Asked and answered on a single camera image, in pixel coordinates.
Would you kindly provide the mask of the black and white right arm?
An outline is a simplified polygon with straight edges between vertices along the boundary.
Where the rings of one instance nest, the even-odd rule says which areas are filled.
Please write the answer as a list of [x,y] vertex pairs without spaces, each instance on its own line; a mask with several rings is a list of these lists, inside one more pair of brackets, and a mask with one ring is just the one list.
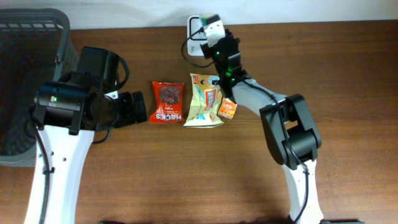
[[274,93],[251,78],[241,65],[239,39],[229,30],[204,33],[207,42],[201,49],[216,67],[223,94],[261,118],[267,148],[287,180],[290,219],[321,223],[315,168],[322,140],[304,97]]

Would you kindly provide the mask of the red candy bag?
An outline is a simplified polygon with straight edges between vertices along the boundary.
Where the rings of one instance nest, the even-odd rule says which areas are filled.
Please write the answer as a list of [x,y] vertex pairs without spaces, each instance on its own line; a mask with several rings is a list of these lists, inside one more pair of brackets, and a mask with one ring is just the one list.
[[152,82],[157,109],[150,116],[151,124],[183,121],[183,83]]

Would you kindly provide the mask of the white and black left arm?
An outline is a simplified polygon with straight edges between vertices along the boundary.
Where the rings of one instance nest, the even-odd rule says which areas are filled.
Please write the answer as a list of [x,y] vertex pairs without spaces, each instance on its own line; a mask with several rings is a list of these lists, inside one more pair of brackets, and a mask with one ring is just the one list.
[[81,174],[95,134],[148,120],[141,92],[119,90],[126,61],[101,48],[84,47],[77,69],[37,91],[30,118],[37,155],[25,223],[74,223]]

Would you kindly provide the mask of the orange tissue pack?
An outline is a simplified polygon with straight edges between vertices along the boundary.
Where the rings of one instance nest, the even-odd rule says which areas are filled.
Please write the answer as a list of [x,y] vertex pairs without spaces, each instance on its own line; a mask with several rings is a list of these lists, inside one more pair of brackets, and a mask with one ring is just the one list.
[[238,105],[233,103],[230,99],[223,98],[221,106],[218,110],[218,116],[222,116],[227,119],[233,119],[237,106]]

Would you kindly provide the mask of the beige snack bag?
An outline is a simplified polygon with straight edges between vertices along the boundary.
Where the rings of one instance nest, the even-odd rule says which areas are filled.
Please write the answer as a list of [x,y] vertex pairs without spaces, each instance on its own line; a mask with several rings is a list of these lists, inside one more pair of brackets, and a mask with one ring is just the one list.
[[192,100],[184,128],[214,128],[223,124],[218,109],[223,94],[217,75],[190,74],[192,79]]

